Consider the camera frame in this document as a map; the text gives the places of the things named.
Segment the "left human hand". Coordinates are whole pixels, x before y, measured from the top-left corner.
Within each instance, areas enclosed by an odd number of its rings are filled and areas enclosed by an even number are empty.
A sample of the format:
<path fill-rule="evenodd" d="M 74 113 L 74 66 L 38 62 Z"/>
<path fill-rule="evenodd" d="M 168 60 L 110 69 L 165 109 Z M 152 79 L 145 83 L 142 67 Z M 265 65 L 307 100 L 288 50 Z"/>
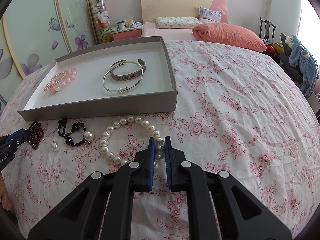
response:
<path fill-rule="evenodd" d="M 10 201 L 9 194 L 1 173 L 0 173 L 0 198 L 1 198 L 1 204 L 3 209 L 5 209 L 6 211 L 11 210 L 12 203 Z"/>

